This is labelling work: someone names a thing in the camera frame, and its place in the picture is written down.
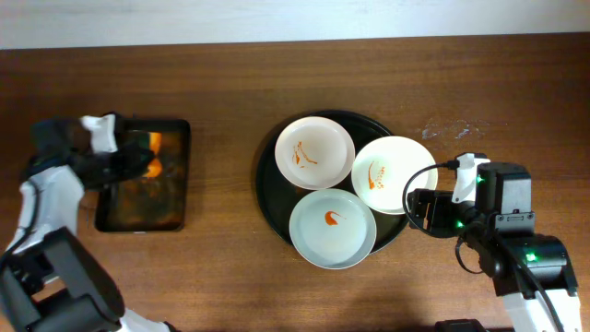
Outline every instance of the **white plate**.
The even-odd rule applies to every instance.
[[[352,186],[370,208],[386,214],[404,214],[402,193],[407,180],[434,164],[420,143],[401,136],[376,139],[363,148],[352,166]],[[436,189],[437,170],[424,172],[407,192],[416,188]]]
[[[319,267],[340,269],[358,264],[371,252],[377,225],[358,197],[325,189],[308,194],[295,206],[289,232],[303,258]]]
[[[336,122],[309,116],[289,124],[278,136],[275,161],[283,176],[301,188],[339,184],[354,162],[354,143]]]

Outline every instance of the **wooden table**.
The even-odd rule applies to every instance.
[[[456,263],[454,240],[405,230],[360,265],[330,271],[266,224],[253,179],[267,134],[297,114],[346,109],[438,161],[482,151],[524,164],[537,231],[567,245],[589,328],[590,34],[2,51],[0,87],[3,246],[17,224],[32,124],[108,111],[190,122],[182,231],[106,234],[79,214],[82,243],[126,305],[150,319],[182,331],[510,325],[491,281]],[[441,171],[439,188],[453,184]]]

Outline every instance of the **black tray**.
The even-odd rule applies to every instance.
[[[149,193],[140,190],[136,200],[146,202],[141,207],[145,213],[129,218],[117,217],[117,208],[119,195],[121,194],[122,185],[129,185],[130,182],[139,181],[139,179],[128,180],[120,184],[113,184],[102,190],[99,194],[99,203],[96,209],[94,226],[99,231],[104,232],[146,232],[146,231],[179,231],[184,225],[184,211],[186,207],[186,187],[188,181],[188,168],[191,144],[191,126],[188,122],[180,119],[125,119],[124,131],[146,131],[173,133],[178,135],[178,146],[171,145],[174,148],[169,149],[168,154],[160,151],[158,155],[164,169],[169,168],[168,178],[159,178],[158,183],[149,184],[152,187],[148,189],[157,189],[155,192],[164,193],[165,195],[153,198],[146,196]],[[165,149],[165,143],[162,143],[162,149]]]
[[[320,111],[306,116],[322,116],[342,125],[352,137],[356,153],[373,140],[392,136],[393,133],[382,124],[353,112]],[[289,218],[297,203],[310,194],[311,190],[299,188],[290,183],[278,170],[275,162],[275,145],[280,131],[274,135],[266,145],[256,170],[256,196],[258,206],[265,215],[270,227],[286,243],[293,245],[289,235]],[[334,188],[346,190],[355,194],[350,174]],[[377,240],[371,252],[381,250],[406,227],[406,216],[391,216],[372,210],[377,222]]]

